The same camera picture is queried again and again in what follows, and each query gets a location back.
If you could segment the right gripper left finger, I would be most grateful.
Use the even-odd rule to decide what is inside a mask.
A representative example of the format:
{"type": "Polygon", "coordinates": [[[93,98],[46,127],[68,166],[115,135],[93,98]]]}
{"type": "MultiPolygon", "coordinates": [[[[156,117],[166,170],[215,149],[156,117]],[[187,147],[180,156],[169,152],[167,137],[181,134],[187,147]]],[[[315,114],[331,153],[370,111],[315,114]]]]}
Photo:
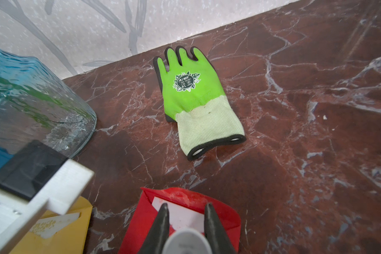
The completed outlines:
{"type": "Polygon", "coordinates": [[[169,237],[169,208],[163,203],[138,254],[161,254],[169,237]]]}

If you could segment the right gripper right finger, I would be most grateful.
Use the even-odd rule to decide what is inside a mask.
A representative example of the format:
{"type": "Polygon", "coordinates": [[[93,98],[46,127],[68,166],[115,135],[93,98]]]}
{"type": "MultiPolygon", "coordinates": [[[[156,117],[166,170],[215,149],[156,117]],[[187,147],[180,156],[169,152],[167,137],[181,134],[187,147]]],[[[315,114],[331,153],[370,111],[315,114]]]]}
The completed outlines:
{"type": "Polygon", "coordinates": [[[212,203],[205,206],[204,234],[213,254],[236,254],[212,203]]]}

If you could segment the red envelope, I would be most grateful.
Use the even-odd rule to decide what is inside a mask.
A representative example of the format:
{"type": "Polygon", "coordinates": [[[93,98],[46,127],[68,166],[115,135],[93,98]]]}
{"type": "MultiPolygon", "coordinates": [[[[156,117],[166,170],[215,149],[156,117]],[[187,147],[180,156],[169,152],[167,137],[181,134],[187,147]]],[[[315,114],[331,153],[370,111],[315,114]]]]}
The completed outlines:
{"type": "Polygon", "coordinates": [[[169,208],[169,236],[183,228],[195,229],[205,236],[205,206],[207,203],[212,203],[237,253],[241,228],[238,213],[211,197],[175,187],[163,190],[143,188],[119,253],[138,253],[163,203],[167,203],[169,208]]]}

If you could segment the yellow envelope near vase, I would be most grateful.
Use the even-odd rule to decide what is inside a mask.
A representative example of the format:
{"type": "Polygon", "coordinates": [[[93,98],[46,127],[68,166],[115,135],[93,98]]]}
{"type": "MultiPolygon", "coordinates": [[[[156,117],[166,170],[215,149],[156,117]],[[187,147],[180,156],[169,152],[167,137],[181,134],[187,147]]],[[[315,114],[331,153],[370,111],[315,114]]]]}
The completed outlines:
{"type": "Polygon", "coordinates": [[[46,211],[11,253],[81,254],[92,208],[92,204],[81,196],[66,215],[46,211]]]}

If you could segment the green work glove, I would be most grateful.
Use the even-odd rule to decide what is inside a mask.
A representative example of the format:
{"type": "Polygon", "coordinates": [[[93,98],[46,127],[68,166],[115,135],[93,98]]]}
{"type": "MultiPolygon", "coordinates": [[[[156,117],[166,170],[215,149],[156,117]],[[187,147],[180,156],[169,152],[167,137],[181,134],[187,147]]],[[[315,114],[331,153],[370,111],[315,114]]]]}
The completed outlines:
{"type": "Polygon", "coordinates": [[[153,66],[166,120],[177,123],[179,144],[188,160],[217,146],[245,142],[244,128],[219,76],[199,48],[168,47],[165,58],[155,57],[153,66]]]}

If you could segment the blue glass vase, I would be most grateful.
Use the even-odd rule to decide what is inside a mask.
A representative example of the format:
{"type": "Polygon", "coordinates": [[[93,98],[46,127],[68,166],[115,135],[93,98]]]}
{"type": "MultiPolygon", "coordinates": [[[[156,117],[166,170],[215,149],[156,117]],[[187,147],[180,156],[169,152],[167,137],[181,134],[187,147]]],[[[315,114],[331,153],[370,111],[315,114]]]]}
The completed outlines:
{"type": "Polygon", "coordinates": [[[36,57],[0,49],[0,168],[34,140],[73,158],[96,122],[94,110],[36,57]]]}

